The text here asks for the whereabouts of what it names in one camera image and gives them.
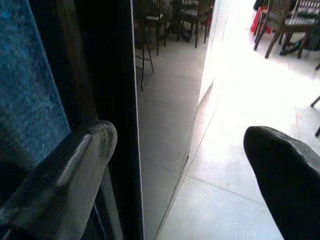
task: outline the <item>blue velvet upholstery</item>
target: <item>blue velvet upholstery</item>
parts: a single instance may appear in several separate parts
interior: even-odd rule
[[[32,170],[70,133],[27,0],[0,0],[0,161]]]

